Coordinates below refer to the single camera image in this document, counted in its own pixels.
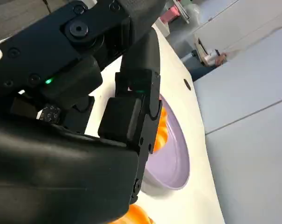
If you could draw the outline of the person's hand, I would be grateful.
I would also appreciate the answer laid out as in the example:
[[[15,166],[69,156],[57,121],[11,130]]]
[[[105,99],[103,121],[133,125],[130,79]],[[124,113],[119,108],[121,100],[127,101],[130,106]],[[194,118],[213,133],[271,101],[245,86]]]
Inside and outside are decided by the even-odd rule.
[[[221,53],[214,61],[214,64],[218,67],[227,61],[227,53]]]

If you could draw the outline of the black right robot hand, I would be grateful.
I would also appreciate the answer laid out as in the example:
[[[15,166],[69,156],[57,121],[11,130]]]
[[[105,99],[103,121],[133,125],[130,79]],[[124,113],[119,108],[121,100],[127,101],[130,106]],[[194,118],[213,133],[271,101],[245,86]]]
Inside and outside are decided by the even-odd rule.
[[[0,224],[105,224],[137,201],[164,5],[76,0],[0,43]]]

